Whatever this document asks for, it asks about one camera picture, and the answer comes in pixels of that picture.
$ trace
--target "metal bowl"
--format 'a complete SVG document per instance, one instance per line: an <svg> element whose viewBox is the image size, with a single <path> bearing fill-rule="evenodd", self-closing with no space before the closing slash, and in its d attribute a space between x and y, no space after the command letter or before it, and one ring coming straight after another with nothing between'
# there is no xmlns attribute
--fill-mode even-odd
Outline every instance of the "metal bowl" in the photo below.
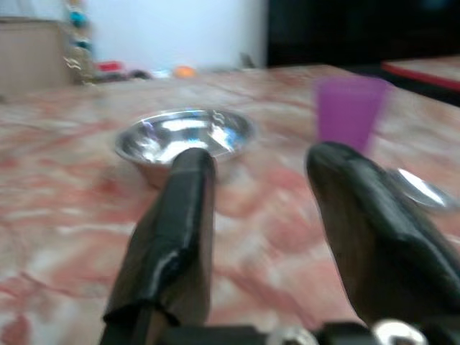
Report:
<svg viewBox="0 0 460 345"><path fill-rule="evenodd" d="M174 158L192 147L207 149L217 161L219 178L225 178L231 161L243 152L254 135L250 120L228 111L164 111L118 134L115 151L133 162L150 184L160 187Z"/></svg>

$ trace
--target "marble table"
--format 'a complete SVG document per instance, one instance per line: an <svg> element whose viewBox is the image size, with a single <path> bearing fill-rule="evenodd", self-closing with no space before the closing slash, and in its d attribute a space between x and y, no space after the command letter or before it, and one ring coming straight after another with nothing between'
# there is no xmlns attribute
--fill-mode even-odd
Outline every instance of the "marble table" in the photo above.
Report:
<svg viewBox="0 0 460 345"><path fill-rule="evenodd" d="M160 109L246 114L259 139L217 187L211 324L262 330L356 320L326 243L303 158L316 140L318 65L114 83L0 106L0 341L97 344L136 221L155 199L112 151ZM394 89L369 156L460 195L460 109ZM460 213L433 219L460 248Z"/></svg>
<svg viewBox="0 0 460 345"><path fill-rule="evenodd" d="M460 55L383 62L387 72L460 91Z"/></svg>

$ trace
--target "plastic cup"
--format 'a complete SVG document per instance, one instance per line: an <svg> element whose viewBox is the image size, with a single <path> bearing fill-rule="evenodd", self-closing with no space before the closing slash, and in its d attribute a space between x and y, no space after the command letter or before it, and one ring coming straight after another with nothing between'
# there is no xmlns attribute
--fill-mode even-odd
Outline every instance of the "plastic cup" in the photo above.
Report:
<svg viewBox="0 0 460 345"><path fill-rule="evenodd" d="M317 83L318 138L364 153L389 83L379 78L332 77Z"/></svg>

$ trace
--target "orange ball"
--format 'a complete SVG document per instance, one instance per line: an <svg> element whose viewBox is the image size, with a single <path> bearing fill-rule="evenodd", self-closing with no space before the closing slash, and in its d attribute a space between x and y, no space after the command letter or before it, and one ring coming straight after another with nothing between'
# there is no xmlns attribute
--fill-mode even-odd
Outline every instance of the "orange ball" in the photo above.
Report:
<svg viewBox="0 0 460 345"><path fill-rule="evenodd" d="M196 70L188 66L179 66L174 73L179 78L192 78L196 75Z"/></svg>

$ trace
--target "white wall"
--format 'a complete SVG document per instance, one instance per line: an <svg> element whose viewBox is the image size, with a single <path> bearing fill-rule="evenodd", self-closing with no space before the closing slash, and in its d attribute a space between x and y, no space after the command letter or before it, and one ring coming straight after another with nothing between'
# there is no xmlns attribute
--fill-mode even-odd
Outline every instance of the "white wall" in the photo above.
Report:
<svg viewBox="0 0 460 345"><path fill-rule="evenodd" d="M63 0L28 0L35 17L64 20ZM84 0L95 57L156 70L239 67L241 52L265 65L266 0ZM0 0L0 15L21 13Z"/></svg>

